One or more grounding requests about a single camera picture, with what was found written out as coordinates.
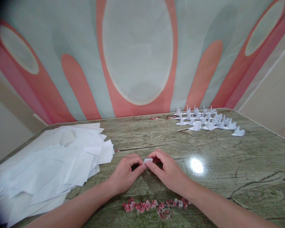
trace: white paper sheet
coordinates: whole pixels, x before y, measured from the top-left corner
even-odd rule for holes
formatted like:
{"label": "white paper sheet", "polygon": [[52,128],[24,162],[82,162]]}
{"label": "white paper sheet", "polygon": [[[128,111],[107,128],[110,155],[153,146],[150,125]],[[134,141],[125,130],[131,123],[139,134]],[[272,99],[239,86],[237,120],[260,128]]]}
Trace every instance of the white paper sheet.
{"label": "white paper sheet", "polygon": [[153,158],[146,158],[142,164],[145,164],[146,162],[153,162]]}
{"label": "white paper sheet", "polygon": [[111,162],[114,147],[102,131],[99,123],[45,131],[1,164],[2,223],[9,227],[61,205],[68,192],[100,171],[98,164]]}

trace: wall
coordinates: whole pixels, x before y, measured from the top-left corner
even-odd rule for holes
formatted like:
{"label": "wall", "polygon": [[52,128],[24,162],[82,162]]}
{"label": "wall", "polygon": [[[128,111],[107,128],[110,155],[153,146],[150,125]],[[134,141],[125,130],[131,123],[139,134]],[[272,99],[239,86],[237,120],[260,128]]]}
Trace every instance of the wall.
{"label": "wall", "polygon": [[285,137],[285,53],[240,112]]}
{"label": "wall", "polygon": [[0,159],[43,127],[33,111],[0,80]]}

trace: white oval shape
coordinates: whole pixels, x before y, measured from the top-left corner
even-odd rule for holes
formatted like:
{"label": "white oval shape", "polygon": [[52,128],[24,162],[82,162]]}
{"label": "white oval shape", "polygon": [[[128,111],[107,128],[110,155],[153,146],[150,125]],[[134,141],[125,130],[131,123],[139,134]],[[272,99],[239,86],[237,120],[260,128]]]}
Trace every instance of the white oval shape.
{"label": "white oval shape", "polygon": [[8,27],[0,25],[0,39],[17,63],[31,74],[39,72],[38,63],[25,42]]}
{"label": "white oval shape", "polygon": [[246,56],[253,54],[265,41],[279,21],[284,10],[284,5],[284,0],[276,2],[260,20],[247,43],[245,49]]}
{"label": "white oval shape", "polygon": [[173,33],[164,0],[108,0],[104,57],[118,92],[135,105],[155,100],[168,80]]}

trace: wood grain tabletop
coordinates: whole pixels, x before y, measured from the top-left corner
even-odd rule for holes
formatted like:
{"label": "wood grain tabletop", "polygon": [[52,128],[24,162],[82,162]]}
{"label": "wood grain tabletop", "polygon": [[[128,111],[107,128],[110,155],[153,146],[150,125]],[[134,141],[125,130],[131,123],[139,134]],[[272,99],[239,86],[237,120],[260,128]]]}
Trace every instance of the wood grain tabletop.
{"label": "wood grain tabletop", "polygon": [[[88,179],[83,187],[74,188],[66,200],[106,180],[124,156],[137,153],[144,159],[160,148],[170,154],[194,181],[285,227],[285,139],[236,111],[223,108],[217,111],[236,121],[241,129],[245,129],[245,135],[231,136],[234,131],[221,129],[191,131],[188,125],[178,126],[176,123],[179,121],[168,119],[172,113],[60,123],[41,130],[2,159],[0,164],[45,130],[100,122],[100,127],[104,128],[102,134],[107,135],[106,140],[111,139],[114,149],[119,151],[111,163],[101,165],[100,172]],[[194,171],[193,159],[201,162],[202,172]],[[128,203],[131,197],[135,202],[157,200],[159,203],[180,199],[150,170],[146,170],[126,193],[103,205],[84,227],[215,227],[194,205],[188,205],[187,209],[170,208],[171,217],[163,220],[156,208],[144,213],[136,210],[126,212],[123,203]],[[38,216],[26,218],[14,227],[23,227]]]}

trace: crack in wood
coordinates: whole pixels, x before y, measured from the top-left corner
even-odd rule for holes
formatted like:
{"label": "crack in wood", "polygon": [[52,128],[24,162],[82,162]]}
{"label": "crack in wood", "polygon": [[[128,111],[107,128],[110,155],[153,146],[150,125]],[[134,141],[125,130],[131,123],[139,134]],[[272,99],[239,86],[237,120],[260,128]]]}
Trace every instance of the crack in wood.
{"label": "crack in wood", "polygon": [[237,201],[236,201],[235,199],[233,199],[232,197],[228,197],[228,198],[226,198],[226,199],[232,200],[235,204],[237,204],[237,205],[239,205],[239,206],[241,206],[241,207],[243,207],[243,208],[245,208],[245,209],[251,211],[251,209],[249,209],[246,205],[237,202]]}
{"label": "crack in wood", "polygon": [[156,146],[149,146],[149,147],[139,147],[139,148],[133,148],[133,149],[120,149],[119,151],[128,151],[128,150],[137,150],[137,149],[146,149],[146,148],[154,148],[154,147],[160,147],[160,146],[166,146],[168,144],[164,144],[164,145],[156,145]]}
{"label": "crack in wood", "polygon": [[274,176],[274,175],[276,175],[276,174],[278,174],[278,173],[280,173],[281,171],[277,171],[277,172],[275,172],[275,173],[273,173],[273,174],[271,174],[271,175],[269,175],[269,176],[266,176],[266,177],[264,177],[264,178],[262,178],[261,180],[259,180],[259,181],[252,181],[252,182],[249,182],[249,183],[246,183],[246,184],[244,184],[243,186],[241,186],[241,187],[239,187],[237,190],[235,190],[235,191],[233,191],[232,193],[231,193],[231,198],[232,198],[232,196],[233,196],[233,194],[235,193],[235,192],[237,192],[238,190],[240,190],[240,189],[242,189],[242,188],[244,188],[244,187],[246,187],[246,186],[248,186],[248,185],[251,185],[251,184],[255,184],[255,183],[266,183],[266,182],[270,182],[270,181],[274,181],[274,180],[277,180],[277,179],[273,179],[273,180],[267,180],[267,181],[264,181],[264,180],[266,180],[266,179],[268,179],[268,178],[271,178],[272,176]]}
{"label": "crack in wood", "polygon": [[285,219],[285,217],[266,218],[266,220],[279,220],[279,219]]}

